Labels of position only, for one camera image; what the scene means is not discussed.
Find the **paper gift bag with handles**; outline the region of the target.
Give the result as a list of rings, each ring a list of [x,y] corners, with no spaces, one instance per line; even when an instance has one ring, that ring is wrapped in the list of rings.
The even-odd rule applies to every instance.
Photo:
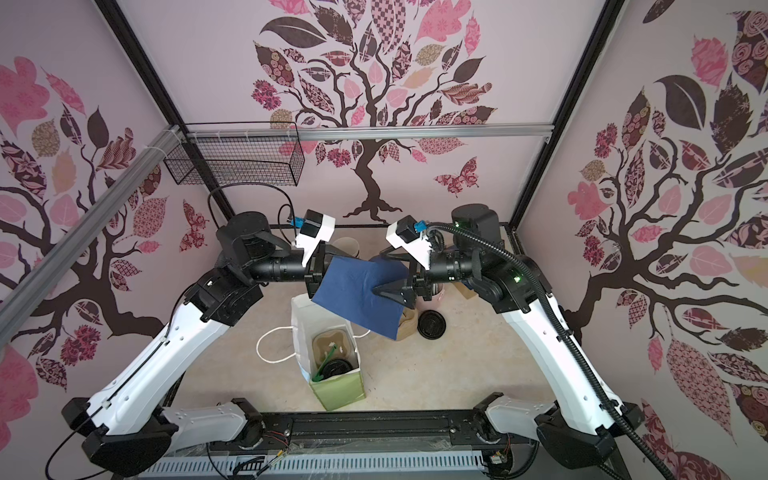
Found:
[[[306,294],[291,299],[293,351],[278,363],[294,359],[313,394],[327,411],[366,397],[361,356],[349,321],[317,305]]]

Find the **dark blue napkin single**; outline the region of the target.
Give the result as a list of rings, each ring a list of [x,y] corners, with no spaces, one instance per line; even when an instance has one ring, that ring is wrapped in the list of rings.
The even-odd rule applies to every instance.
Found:
[[[373,290],[404,280],[407,274],[399,261],[335,256],[312,301],[351,323],[395,340],[404,307],[375,295]]]

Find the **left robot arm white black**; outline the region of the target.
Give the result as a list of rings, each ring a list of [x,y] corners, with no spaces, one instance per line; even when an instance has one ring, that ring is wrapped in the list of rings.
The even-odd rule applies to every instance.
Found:
[[[299,231],[287,243],[272,234],[262,213],[235,215],[216,232],[222,248],[217,265],[180,295],[168,324],[111,383],[64,406],[65,421],[83,436],[82,448],[101,472],[130,477],[174,449],[257,442],[260,417],[243,399],[197,414],[160,403],[193,361],[262,299],[265,284],[304,282],[309,291],[317,289],[336,221],[308,210],[294,224]]]

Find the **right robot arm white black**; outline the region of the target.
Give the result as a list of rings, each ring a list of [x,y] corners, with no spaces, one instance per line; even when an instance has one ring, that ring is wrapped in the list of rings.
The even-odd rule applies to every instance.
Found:
[[[619,475],[607,462],[617,438],[625,436],[664,478],[674,478],[636,432],[642,409],[604,382],[563,319],[549,282],[532,259],[506,249],[488,206],[458,207],[448,223],[406,216],[388,226],[386,240],[382,256],[406,262],[409,273],[375,287],[375,295],[412,308],[436,284],[465,283],[513,328],[544,374],[554,402],[494,398],[481,413],[495,432],[534,441],[568,469],[597,467],[613,478]]]

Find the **green straw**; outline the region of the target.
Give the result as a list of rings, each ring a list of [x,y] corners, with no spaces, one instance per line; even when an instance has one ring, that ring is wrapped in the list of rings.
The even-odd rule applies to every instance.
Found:
[[[331,343],[330,350],[328,351],[323,361],[320,363],[320,366],[318,367],[315,375],[312,377],[313,382],[320,382],[324,379],[323,371],[327,366],[327,364],[333,359],[333,356],[335,355],[335,352],[337,349],[338,349],[338,346],[335,343]]]

